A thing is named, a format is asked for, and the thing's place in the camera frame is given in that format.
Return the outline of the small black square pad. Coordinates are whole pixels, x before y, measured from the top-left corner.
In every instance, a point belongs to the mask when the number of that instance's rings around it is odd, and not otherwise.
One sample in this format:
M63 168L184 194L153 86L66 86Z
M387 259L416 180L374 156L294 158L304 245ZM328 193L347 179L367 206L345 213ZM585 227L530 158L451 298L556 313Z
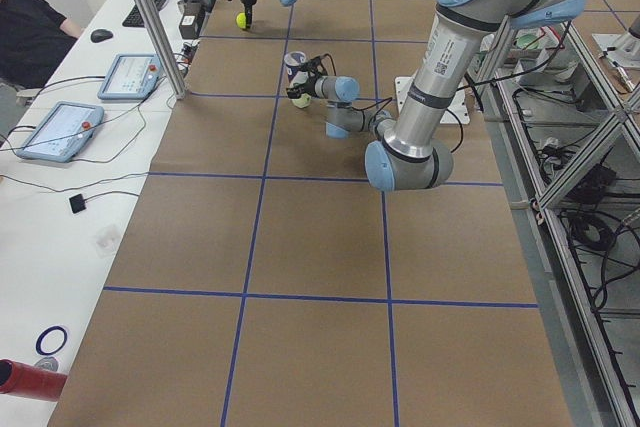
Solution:
M82 194L75 194L69 198L69 205L73 214L80 213L86 209L86 199Z

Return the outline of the teach pendant tablet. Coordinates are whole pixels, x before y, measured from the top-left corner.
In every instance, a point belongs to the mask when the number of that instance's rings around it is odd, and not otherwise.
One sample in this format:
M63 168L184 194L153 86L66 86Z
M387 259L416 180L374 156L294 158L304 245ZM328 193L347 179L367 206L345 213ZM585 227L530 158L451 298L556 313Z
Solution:
M103 119L101 106L60 101L16 150L16 155L28 160L69 162L92 139Z
M106 101L147 98L156 87L163 67L156 54L118 54L97 93Z

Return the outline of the near teach pendant tablet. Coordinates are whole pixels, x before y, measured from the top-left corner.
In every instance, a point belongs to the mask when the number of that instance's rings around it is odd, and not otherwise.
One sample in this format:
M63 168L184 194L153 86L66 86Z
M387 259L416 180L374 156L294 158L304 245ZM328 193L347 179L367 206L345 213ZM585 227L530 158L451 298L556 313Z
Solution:
M69 162L92 139L103 119L101 106L60 101L16 150L16 155L28 160Z

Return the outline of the yellow tennis ball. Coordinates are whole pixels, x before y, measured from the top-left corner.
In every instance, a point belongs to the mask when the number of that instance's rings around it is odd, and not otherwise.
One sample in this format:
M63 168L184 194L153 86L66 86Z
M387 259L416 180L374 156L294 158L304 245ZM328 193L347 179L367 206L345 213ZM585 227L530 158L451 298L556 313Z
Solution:
M244 12L241 12L236 16L236 25L241 30L248 30L250 28L250 23Z
M311 97L308 94L302 94L298 98L292 98L291 102L300 109L307 108L311 104Z

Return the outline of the tennis ball can holder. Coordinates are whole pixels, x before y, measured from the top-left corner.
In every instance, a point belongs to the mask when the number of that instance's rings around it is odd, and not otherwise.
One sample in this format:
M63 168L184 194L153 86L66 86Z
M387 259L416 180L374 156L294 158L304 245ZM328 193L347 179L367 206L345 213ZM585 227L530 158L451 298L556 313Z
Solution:
M302 85L308 77L308 73L301 70L301 66L308 61L304 52L291 51L284 56L286 75L289 81L287 87Z

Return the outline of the black computer mouse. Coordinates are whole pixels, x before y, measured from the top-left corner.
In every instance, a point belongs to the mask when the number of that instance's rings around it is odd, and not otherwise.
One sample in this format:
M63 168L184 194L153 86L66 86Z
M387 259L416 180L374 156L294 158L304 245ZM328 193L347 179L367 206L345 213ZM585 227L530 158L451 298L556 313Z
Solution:
M92 43L101 43L111 39L114 36L113 32L108 29L95 29L90 34L90 40Z

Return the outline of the black box device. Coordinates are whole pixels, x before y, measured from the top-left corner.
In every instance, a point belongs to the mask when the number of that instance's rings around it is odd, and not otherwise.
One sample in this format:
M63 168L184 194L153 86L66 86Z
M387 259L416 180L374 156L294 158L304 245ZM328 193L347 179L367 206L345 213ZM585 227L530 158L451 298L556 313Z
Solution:
M186 2L183 4L182 17L179 24L179 31L184 40L195 40L199 37L205 10L199 2Z

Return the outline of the red bottle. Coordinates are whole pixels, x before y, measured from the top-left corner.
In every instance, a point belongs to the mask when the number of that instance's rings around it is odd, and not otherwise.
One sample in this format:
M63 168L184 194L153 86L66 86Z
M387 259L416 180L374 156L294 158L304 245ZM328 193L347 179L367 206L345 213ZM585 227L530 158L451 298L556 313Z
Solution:
M67 376L21 362L1 360L1 393L43 401L58 401Z

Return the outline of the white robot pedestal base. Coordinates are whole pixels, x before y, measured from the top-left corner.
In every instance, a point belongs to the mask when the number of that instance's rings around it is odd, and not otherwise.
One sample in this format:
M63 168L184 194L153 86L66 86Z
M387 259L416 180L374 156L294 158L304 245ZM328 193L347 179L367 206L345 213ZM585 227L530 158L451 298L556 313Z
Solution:
M399 76L394 80L396 102L398 106L398 112L401 113L406 100L409 98L412 84L414 81L413 76ZM417 94L416 97L419 100L430 100L435 103L436 108L443 108L445 104L445 98L428 96L426 94ZM467 109L465 100L464 87L460 85L455 92L454 97L450 100L446 108L443 108L444 114L440 119L441 124L456 124L467 125L470 122L470 116Z

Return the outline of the seated person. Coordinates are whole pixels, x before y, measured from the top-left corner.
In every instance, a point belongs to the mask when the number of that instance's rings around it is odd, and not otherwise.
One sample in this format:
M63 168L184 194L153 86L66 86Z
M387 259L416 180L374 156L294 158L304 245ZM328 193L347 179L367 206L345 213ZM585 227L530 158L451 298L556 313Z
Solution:
M1 77L45 86L83 31L46 0L1 0Z

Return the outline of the far teach pendant tablet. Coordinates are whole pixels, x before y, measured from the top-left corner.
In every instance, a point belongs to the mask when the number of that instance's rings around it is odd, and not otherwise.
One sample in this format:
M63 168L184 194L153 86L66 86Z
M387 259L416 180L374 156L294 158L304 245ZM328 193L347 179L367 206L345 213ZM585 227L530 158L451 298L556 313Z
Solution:
M106 101L147 98L156 87L163 67L156 54L118 54L97 93Z

